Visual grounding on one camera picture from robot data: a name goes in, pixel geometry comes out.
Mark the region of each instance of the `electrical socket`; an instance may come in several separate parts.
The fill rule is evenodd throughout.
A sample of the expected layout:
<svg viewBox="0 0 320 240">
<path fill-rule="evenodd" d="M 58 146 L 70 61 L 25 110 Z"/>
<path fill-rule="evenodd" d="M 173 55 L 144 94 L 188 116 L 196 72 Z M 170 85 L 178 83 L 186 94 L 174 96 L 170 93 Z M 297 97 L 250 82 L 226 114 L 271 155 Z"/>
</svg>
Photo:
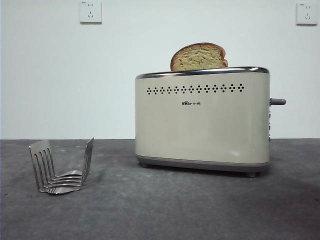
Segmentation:
<svg viewBox="0 0 320 240">
<path fill-rule="evenodd" d="M 101 0 L 86 0 L 80 3 L 80 23 L 102 23 Z"/>
<path fill-rule="evenodd" d="M 297 25 L 317 25 L 319 18 L 319 5 L 317 2 L 298 2 L 296 4 Z"/>
</svg>

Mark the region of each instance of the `toaster foot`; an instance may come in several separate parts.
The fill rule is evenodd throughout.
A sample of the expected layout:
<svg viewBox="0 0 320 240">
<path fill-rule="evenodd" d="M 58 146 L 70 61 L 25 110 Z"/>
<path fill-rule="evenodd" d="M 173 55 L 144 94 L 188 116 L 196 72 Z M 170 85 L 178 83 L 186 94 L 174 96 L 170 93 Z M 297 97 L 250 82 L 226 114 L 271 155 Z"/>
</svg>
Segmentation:
<svg viewBox="0 0 320 240">
<path fill-rule="evenodd" d="M 248 178 L 255 178 L 255 177 L 256 177 L 256 172 L 247 172 L 247 173 L 246 173 L 246 176 L 247 176 Z"/>
<path fill-rule="evenodd" d="M 140 162 L 139 164 L 140 164 L 140 166 L 143 167 L 144 169 L 149 167 L 149 165 L 146 164 L 146 163 Z"/>
</svg>

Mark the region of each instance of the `toaster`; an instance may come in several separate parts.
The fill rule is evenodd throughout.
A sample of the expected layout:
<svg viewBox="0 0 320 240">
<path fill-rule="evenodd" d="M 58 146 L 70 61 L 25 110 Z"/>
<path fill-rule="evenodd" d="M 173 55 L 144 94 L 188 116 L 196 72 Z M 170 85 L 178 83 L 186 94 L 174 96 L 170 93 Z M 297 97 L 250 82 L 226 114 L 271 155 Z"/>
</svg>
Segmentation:
<svg viewBox="0 0 320 240">
<path fill-rule="evenodd" d="M 270 73 L 256 66 L 155 72 L 135 79 L 135 154 L 142 167 L 233 171 L 269 163 Z"/>
</svg>

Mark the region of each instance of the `gray countertop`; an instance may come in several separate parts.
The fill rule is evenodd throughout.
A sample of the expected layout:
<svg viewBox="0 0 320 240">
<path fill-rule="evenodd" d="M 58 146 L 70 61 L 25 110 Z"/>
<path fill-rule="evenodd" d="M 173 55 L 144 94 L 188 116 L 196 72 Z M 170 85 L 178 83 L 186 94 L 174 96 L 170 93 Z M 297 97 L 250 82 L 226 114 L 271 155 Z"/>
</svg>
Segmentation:
<svg viewBox="0 0 320 240">
<path fill-rule="evenodd" d="M 142 168 L 134 140 L 95 140 L 80 191 L 37 191 L 28 145 L 1 141 L 2 240 L 320 239 L 320 139 L 273 139 L 244 173 Z M 81 170 L 85 140 L 51 140 L 56 172 Z"/>
</svg>

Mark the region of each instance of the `toast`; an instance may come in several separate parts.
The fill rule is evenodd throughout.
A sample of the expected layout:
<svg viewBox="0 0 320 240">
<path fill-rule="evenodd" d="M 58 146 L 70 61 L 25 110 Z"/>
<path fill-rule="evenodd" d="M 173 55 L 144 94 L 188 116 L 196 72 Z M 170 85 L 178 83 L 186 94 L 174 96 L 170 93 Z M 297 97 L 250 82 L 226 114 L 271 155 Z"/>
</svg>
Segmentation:
<svg viewBox="0 0 320 240">
<path fill-rule="evenodd" d="M 199 42 L 181 48 L 170 63 L 171 71 L 228 67 L 225 50 L 210 42 Z"/>
</svg>

